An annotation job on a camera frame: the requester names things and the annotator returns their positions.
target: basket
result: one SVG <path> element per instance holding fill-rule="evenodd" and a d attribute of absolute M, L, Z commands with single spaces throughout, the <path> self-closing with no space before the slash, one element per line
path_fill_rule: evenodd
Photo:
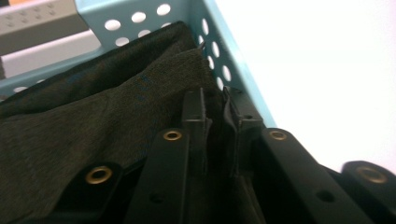
<path fill-rule="evenodd" d="M 70 21 L 67 21 L 67 24 L 64 25 L 68 25 L 68 27 L 72 27 L 73 29 L 83 29 L 83 27 L 78 27 L 78 22 L 76 22 L 82 18 L 85 21 L 83 23 L 88 25 L 89 29 L 92 30 L 99 40 L 100 47 L 92 52 L 74 56 L 57 63 L 24 72 L 15 77 L 1 80 L 0 95 L 3 98 L 15 92 L 23 91 L 37 82 L 54 76 L 79 63 L 95 58 L 111 49 L 118 48 L 171 22 L 184 21 L 191 28 L 197 44 L 205 42 L 205 56 L 210 62 L 214 79 L 217 81 L 219 88 L 222 89 L 223 86 L 231 86 L 247 92 L 250 99 L 264 117 L 265 124 L 267 126 L 275 126 L 258 87 L 254 83 L 248 67 L 233 40 L 226 22 L 221 17 L 214 0 L 45 1 L 37 6 L 16 9 L 0 14 L 0 21 L 7 21 L 12 15 L 27 17 L 30 14 L 34 14 L 39 17 L 40 8 L 49 8 L 49 13 L 53 15 L 65 15 L 67 13 L 64 12 L 65 6 L 63 5 L 67 4 L 67 2 L 69 4 L 71 2 L 75 7 L 76 15 L 69 13 L 70 15 L 67 16 Z M 1 25 L 6 26 L 5 24 L 0 24 L 0 39 L 4 37 L 4 27 L 1 27 Z M 28 29 L 24 28 L 23 25 L 26 26 L 26 24 L 22 23 L 21 27 L 18 28 L 25 32 L 23 36 L 27 36 L 31 32 L 29 29 L 32 29 L 32 27 Z M 40 31 L 39 28 L 33 28 L 33 31 Z M 28 38 L 25 41 L 20 40 L 18 42 L 20 38 L 17 36 L 13 37 L 15 38 L 12 38 L 12 40 L 14 42 L 17 41 L 18 45 L 30 41 Z"/>

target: circular hole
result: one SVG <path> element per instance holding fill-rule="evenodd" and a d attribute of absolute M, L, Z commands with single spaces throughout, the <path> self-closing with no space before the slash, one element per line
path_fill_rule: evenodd
<path fill-rule="evenodd" d="M 146 13 L 144 12 L 136 12 L 134 15 L 132 15 L 132 21 L 134 23 L 142 22 L 145 19 L 146 19 Z"/>
<path fill-rule="evenodd" d="M 139 34 L 137 36 L 142 37 L 144 35 L 148 35 L 149 33 L 150 33 L 150 30 L 142 30 L 139 32 Z"/>
<path fill-rule="evenodd" d="M 209 34 L 209 26 L 207 25 L 207 21 L 202 19 L 202 31 L 204 31 L 205 35 Z"/>
<path fill-rule="evenodd" d="M 27 87 L 17 87 L 17 88 L 14 89 L 14 91 L 15 92 L 20 92 L 20 91 L 24 91 L 26 89 L 27 89 Z"/>
<path fill-rule="evenodd" d="M 203 42 L 204 42 L 204 38 L 201 35 L 199 35 L 198 36 L 198 43 L 202 44 Z"/>
<path fill-rule="evenodd" d="M 224 65 L 222 70 L 223 70 L 224 78 L 225 78 L 227 81 L 231 81 L 230 69 L 228 69 L 228 67 L 227 67 L 226 65 Z"/>
<path fill-rule="evenodd" d="M 385 175 L 368 166 L 360 166 L 356 169 L 356 171 L 364 179 L 376 184 L 383 184 L 388 181 Z"/>
<path fill-rule="evenodd" d="M 99 166 L 93 168 L 89 173 L 87 173 L 85 181 L 89 184 L 101 184 L 106 182 L 112 175 L 113 172 L 108 167 Z"/>
<path fill-rule="evenodd" d="M 181 136 L 182 136 L 182 134 L 180 132 L 170 131 L 170 132 L 165 133 L 163 135 L 163 138 L 168 141 L 176 141 L 176 140 L 180 139 Z"/>
<path fill-rule="evenodd" d="M 284 133 L 279 132 L 279 131 L 271 131 L 270 135 L 275 140 L 279 140 L 279 141 L 285 140 L 287 138 L 287 136 Z"/>
<path fill-rule="evenodd" d="M 210 67 L 211 69 L 215 69 L 215 63 L 213 62 L 212 57 L 207 56 L 207 60 L 209 61 L 209 67 Z"/>
<path fill-rule="evenodd" d="M 162 4 L 157 8 L 157 14 L 159 16 L 167 15 L 171 11 L 171 6 L 168 4 Z"/>
<path fill-rule="evenodd" d="M 172 24 L 171 22 L 167 22 L 167 23 L 165 23 L 163 26 L 161 26 L 161 28 L 163 28 L 163 27 L 165 27 L 165 26 L 168 26 L 168 25 L 170 25 L 170 24 Z"/>
<path fill-rule="evenodd" d="M 106 175 L 106 171 L 99 170 L 92 174 L 92 178 L 94 178 L 94 179 L 103 178 L 105 175 Z"/>
<path fill-rule="evenodd" d="M 334 196 L 327 190 L 321 190 L 316 195 L 325 203 L 333 203 L 335 201 Z"/>
<path fill-rule="evenodd" d="M 222 82 L 221 78 L 220 78 L 220 77 L 218 77 L 216 81 L 217 81 L 217 83 L 218 83 L 218 87 L 219 87 L 219 89 L 222 91 L 222 90 L 223 90 L 223 88 L 224 88 L 224 84 L 223 84 L 223 82 Z"/>
<path fill-rule="evenodd" d="M 109 20 L 109 21 L 105 22 L 105 28 L 108 31 L 115 31 L 115 30 L 120 29 L 120 27 L 121 27 L 121 23 L 119 21 Z"/>
<path fill-rule="evenodd" d="M 120 37 L 116 40 L 116 45 L 121 47 L 129 43 L 129 39 L 126 37 Z"/>
<path fill-rule="evenodd" d="M 150 193 L 149 200 L 152 203 L 163 203 L 165 197 L 161 193 Z"/>
<path fill-rule="evenodd" d="M 219 50 L 219 46 L 216 42 L 212 43 L 212 50 L 213 50 L 213 54 L 215 55 L 215 57 L 218 58 L 220 56 L 220 50 Z"/>

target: black fabric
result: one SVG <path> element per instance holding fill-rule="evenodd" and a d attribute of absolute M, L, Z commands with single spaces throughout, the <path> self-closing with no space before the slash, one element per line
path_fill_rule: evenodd
<path fill-rule="evenodd" d="M 176 125 L 185 92 L 200 87 L 221 116 L 208 62 L 178 22 L 9 97 L 0 104 L 0 223 L 47 215 L 88 164 L 142 160 L 155 134 Z"/>

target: dark gray fabric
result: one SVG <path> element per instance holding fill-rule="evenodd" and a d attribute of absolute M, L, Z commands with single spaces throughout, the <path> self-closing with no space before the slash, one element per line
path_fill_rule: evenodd
<path fill-rule="evenodd" d="M 189 29 L 176 23 L 8 98 L 0 223 L 47 215 L 90 163 L 143 159 L 155 134 L 175 125 L 185 92 L 200 87 L 219 95 Z"/>

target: light blue plastic basket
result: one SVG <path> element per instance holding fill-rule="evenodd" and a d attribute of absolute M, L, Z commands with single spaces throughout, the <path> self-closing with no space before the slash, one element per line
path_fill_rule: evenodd
<path fill-rule="evenodd" d="M 214 79 L 219 87 L 232 86 L 247 92 L 264 117 L 265 124 L 275 127 L 274 120 L 214 0 L 76 0 L 76 8 L 80 17 L 99 39 L 101 47 L 60 63 L 4 79 L 0 81 L 0 95 L 10 96 L 18 88 L 33 86 L 39 80 L 117 48 L 116 43 L 138 38 L 142 31 L 154 31 L 170 22 L 184 21 L 191 28 L 197 44 L 205 41 L 205 56 L 211 62 Z M 143 21 L 133 22 L 132 16 L 136 12 L 144 13 L 145 17 L 140 18 Z M 108 21 L 115 21 L 120 27 L 108 30 Z"/>

